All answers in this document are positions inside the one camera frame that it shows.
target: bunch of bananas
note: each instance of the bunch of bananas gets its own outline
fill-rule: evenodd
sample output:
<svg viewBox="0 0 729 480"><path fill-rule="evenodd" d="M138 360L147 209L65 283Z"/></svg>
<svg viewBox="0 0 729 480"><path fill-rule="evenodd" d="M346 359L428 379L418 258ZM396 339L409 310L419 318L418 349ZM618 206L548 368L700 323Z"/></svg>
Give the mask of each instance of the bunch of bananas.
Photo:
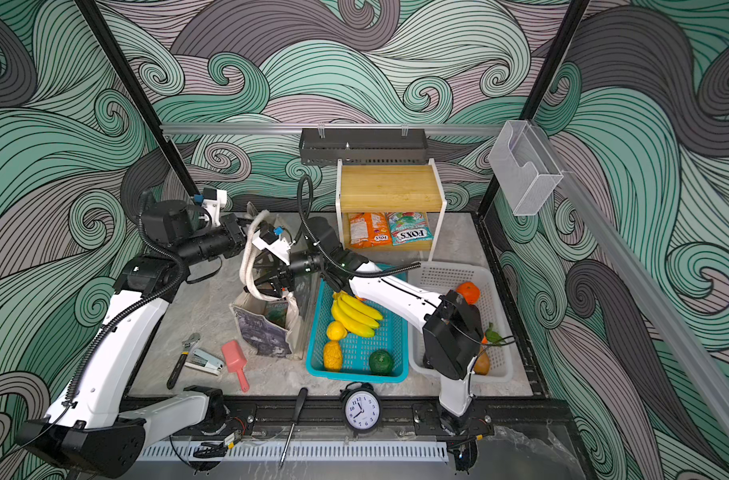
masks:
<svg viewBox="0 0 729 480"><path fill-rule="evenodd" d="M332 297L332 318L340 322L351 333L365 338L375 336L375 330L383 315L369 305L345 292L334 293Z"/></svg>

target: snack bag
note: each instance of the snack bag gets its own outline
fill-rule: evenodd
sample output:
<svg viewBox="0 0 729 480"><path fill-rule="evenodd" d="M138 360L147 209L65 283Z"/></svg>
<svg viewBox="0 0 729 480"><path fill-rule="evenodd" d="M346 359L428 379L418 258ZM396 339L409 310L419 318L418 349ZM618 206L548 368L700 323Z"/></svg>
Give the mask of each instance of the snack bag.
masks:
<svg viewBox="0 0 729 480"><path fill-rule="evenodd" d="M383 214L351 214L348 225L354 248L391 244L389 223Z"/></svg>
<svg viewBox="0 0 729 480"><path fill-rule="evenodd" d="M420 212L391 213L386 216L389 217L391 239L394 245L434 239L431 230L428 230L428 220Z"/></svg>

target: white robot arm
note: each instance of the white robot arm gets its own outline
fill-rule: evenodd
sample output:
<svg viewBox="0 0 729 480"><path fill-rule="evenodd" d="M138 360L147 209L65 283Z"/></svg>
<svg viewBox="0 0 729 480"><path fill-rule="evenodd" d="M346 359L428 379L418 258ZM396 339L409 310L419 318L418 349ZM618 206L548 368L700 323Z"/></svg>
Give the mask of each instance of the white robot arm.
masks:
<svg viewBox="0 0 729 480"><path fill-rule="evenodd" d="M218 208L222 206L217 197L213 203L216 201ZM248 220L237 219L234 214L219 215L216 226L214 216L208 230L194 232L186 224L191 206L175 202L168 200L144 211L144 233L148 229L148 237L175 250L186 265L221 254L234 256L244 250L246 236L242 227L250 223ZM211 207L218 212L215 205ZM388 273L375 277L380 274L375 264L344 250L337 240L330 242L335 234L326 220L316 217L309 223L316 236L323 236L324 242L329 243L327 248L333 252L334 260L324 258L322 241L310 244L309 250L290 254L286 240L279 239L273 226L264 225L265 234L254 235L253 245L273 252L281 261L277 262L277 269L255 280L255 285L268 284L268 288L259 290L273 292L279 298L283 289L292 291L296 276L320 271L337 290L373 300L406 319L423 332L427 355L441 374L439 403L440 410L451 420L448 429L453 428L453 422L462 428L471 403L469 371L479 350L473 339L481 340L482 335L478 312L455 292L428 292ZM335 267L338 262L355 269L356 275ZM16 436L19 445L51 465L116 478L129 469L145 446L187 426L222 422L224 412L214 406L219 404L222 408L222 403L211 401L222 393L206 387L189 387L184 393L147 408L119 412L132 370L154 326L172 302L177 285L159 298L155 295L165 288L173 276L171 272L177 272L177 268L176 262L157 256L138 256L125 265L102 324L103 331L111 331L96 335L102 340L94 349L88 348L86 366L72 379L71 390L64 389L48 408L46 417L22 425ZM152 300L139 304L142 299Z"/></svg>

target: wave pattern wallpaper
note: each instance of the wave pattern wallpaper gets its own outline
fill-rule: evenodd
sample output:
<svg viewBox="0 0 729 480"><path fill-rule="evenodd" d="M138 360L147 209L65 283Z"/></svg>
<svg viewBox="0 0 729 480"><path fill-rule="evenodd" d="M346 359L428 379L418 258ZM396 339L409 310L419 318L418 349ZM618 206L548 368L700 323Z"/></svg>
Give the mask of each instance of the wave pattern wallpaper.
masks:
<svg viewBox="0 0 729 480"><path fill-rule="evenodd" d="M537 123L729 378L729 1L581 22ZM491 233L600 478L729 478L729 439L557 190Z"/></svg>
<svg viewBox="0 0 729 480"><path fill-rule="evenodd" d="M139 192L184 198L122 91L72 0L0 1L0 457L60 394L140 251ZM0 465L65 474L23 453Z"/></svg>
<svg viewBox="0 0 729 480"><path fill-rule="evenodd" d="M567 0L100 0L164 123L500 124L518 118ZM595 10L622 5L602 0ZM306 167L298 136L183 135L193 179L296 210L314 179L334 208L334 168ZM494 138L438 137L448 208L475 210Z"/></svg>

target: marble table surface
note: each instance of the marble table surface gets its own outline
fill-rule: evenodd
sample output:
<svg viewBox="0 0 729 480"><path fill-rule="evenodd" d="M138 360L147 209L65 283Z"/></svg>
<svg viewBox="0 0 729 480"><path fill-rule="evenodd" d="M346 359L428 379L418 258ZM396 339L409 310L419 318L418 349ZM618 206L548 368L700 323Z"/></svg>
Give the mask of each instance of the marble table surface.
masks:
<svg viewBox="0 0 729 480"><path fill-rule="evenodd" d="M334 214L327 216L335 226ZM293 234L299 226L297 214L280 214L279 223L287 226ZM432 224L436 216L430 214ZM411 260L426 260L426 253L372 254L371 260L397 264ZM487 267L484 252L477 239L469 214L446 214L441 235L437 240L436 261L452 261ZM250 396L294 396L301 387L308 388L312 396L337 396L347 382L312 376L308 373L305 360L275 359L258 356L254 349L242 340L235 318L229 308L242 292L239 281L239 265L242 256L224 261L221 271L209 280L192 285L183 284L175 300L162 319L158 331L148 349L137 377L129 391L130 396L166 396L179 393L185 386L201 385L222 389L226 395ZM192 268L192 278L214 270L218 261L199 264ZM222 358L220 347L231 340L237 340L247 356L244 373L250 384L247 393L242 393L235 373L224 370L220 376L213 376L184 368L173 390L166 388L166 382L181 352L181 341L193 332L199 332L200 348ZM505 383L472 383L472 391L484 396L531 396L532 390L524 372L516 347L511 349L513 357L513 378ZM382 383L376 386L381 396L436 396L439 394L438 379L424 376L410 368L407 379L401 383Z"/></svg>

